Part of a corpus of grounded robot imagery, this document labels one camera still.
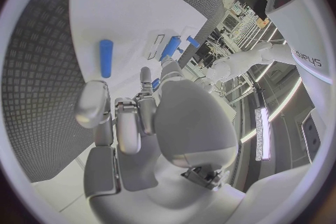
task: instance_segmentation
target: gray textured panel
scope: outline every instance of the gray textured panel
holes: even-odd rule
[[[223,17],[222,0],[184,1],[208,18],[196,37],[202,43]],[[184,61],[193,53],[189,48]],[[2,76],[6,128],[18,160],[32,182],[51,179],[93,142],[92,132],[73,116],[84,81],[68,0],[29,2],[12,34]]]

